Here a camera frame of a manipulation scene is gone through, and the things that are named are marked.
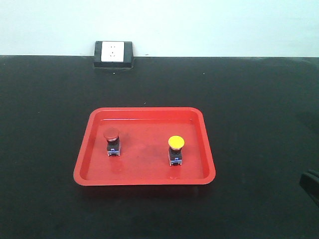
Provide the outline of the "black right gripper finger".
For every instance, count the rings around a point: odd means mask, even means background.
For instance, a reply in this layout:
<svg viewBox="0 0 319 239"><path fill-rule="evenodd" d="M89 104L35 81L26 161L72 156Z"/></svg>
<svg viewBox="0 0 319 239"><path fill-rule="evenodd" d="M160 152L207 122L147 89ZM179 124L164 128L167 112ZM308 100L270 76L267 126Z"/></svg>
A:
<svg viewBox="0 0 319 239"><path fill-rule="evenodd" d="M301 174L299 185L310 196L314 203L319 206L319 173L308 170Z"/></svg>

